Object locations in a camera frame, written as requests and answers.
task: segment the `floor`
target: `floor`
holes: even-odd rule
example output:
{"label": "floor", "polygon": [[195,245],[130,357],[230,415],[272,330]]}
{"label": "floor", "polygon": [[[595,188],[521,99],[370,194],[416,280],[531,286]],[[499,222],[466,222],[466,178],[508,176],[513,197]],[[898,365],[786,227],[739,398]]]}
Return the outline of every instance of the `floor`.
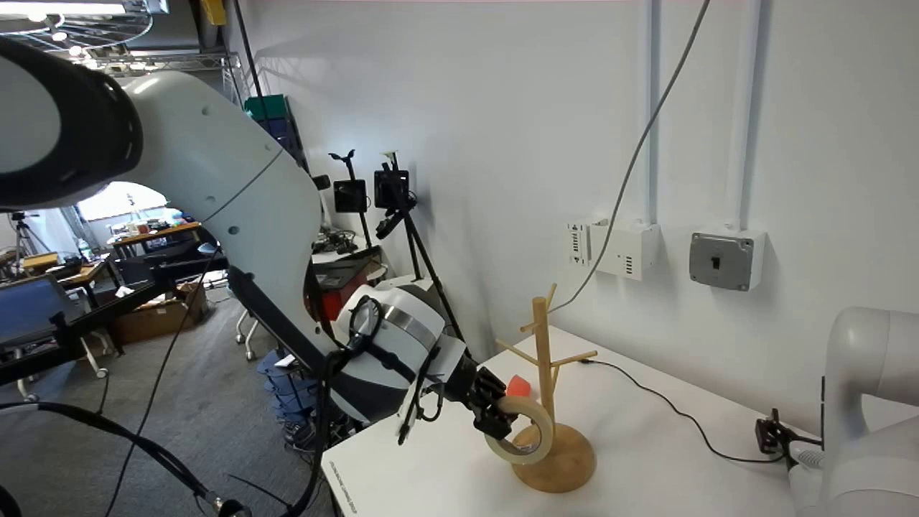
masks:
{"label": "floor", "polygon": [[[285,500],[297,500],[311,480],[311,458],[285,448],[259,362],[243,362],[233,342],[238,303],[228,289],[210,291],[212,313],[182,334],[160,380],[143,438],[167,446],[199,480],[220,498],[242,500],[255,517],[285,508],[251,485],[246,477]],[[169,340],[130,346],[123,357],[104,360],[110,398],[104,415],[126,429],[141,422],[156,372]],[[87,362],[73,362],[35,383],[42,403],[98,408],[104,383]],[[0,385],[0,403],[18,399]],[[0,485],[15,495],[27,517],[68,515],[101,517],[114,490],[126,444],[37,411],[0,415]],[[113,515],[202,515],[193,495],[159,464],[134,452]],[[307,515],[334,515],[325,480]]]}

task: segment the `wooden base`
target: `wooden base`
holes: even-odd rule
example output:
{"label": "wooden base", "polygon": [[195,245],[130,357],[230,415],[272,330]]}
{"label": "wooden base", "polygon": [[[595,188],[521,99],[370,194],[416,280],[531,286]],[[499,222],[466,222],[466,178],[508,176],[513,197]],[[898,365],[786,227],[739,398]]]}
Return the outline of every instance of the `wooden base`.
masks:
{"label": "wooden base", "polygon": [[[525,429],[513,438],[516,448],[531,448],[541,439],[536,429]],[[523,485],[564,495],[587,485],[595,477],[598,458],[591,444],[577,429],[555,425],[555,444],[543,464],[513,467]]]}

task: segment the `pipe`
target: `pipe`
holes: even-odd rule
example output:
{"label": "pipe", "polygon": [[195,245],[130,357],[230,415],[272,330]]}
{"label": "pipe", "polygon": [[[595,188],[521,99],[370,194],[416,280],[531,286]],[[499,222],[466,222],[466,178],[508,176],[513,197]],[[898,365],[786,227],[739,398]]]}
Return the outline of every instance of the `pipe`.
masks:
{"label": "pipe", "polygon": [[768,0],[747,0],[742,27],[742,56],[739,56],[739,83],[736,83],[736,125],[729,135],[726,156],[726,227],[747,231],[747,181],[749,181],[749,156],[755,139],[755,93],[760,73],[760,33]]}
{"label": "pipe", "polygon": [[[660,0],[641,3],[638,24],[638,133],[653,120],[660,100]],[[643,208],[641,217],[645,224],[657,224],[657,125],[650,133],[643,156]]]}

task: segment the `wooden stand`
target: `wooden stand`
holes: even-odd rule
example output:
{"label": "wooden stand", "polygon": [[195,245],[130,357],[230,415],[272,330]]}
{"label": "wooden stand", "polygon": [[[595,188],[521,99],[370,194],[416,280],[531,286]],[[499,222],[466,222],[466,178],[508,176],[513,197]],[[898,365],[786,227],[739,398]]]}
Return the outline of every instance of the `wooden stand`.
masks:
{"label": "wooden stand", "polygon": [[[579,357],[551,362],[548,300],[533,300],[533,324],[531,327],[533,327],[533,340],[536,340],[536,360],[521,353],[516,347],[508,347],[508,350],[513,350],[516,357],[523,357],[525,362],[533,362],[541,367],[541,399],[555,422],[555,385],[558,385],[561,367],[571,365],[577,360],[595,357],[595,353],[579,353]],[[531,448],[536,444],[541,444],[536,429],[525,429],[513,438],[516,448]],[[533,467],[513,467],[513,474],[523,485],[531,485],[546,495],[564,495],[564,492],[574,492],[574,490],[587,485],[595,477],[595,469],[598,469],[598,458],[595,458],[591,444],[577,429],[555,422],[555,444],[551,444],[548,458]]]}

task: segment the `power outlet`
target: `power outlet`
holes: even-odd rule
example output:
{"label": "power outlet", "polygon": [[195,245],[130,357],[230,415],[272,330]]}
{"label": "power outlet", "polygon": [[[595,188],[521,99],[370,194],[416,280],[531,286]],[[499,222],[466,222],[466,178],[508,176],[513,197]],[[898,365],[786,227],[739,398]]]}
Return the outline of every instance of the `power outlet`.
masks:
{"label": "power outlet", "polygon": [[[595,266],[599,260],[610,222],[571,224],[571,261]],[[598,273],[643,283],[657,257],[660,231],[656,224],[618,224],[610,235]]]}
{"label": "power outlet", "polygon": [[763,233],[693,233],[690,280],[717,291],[755,291],[763,270]]}

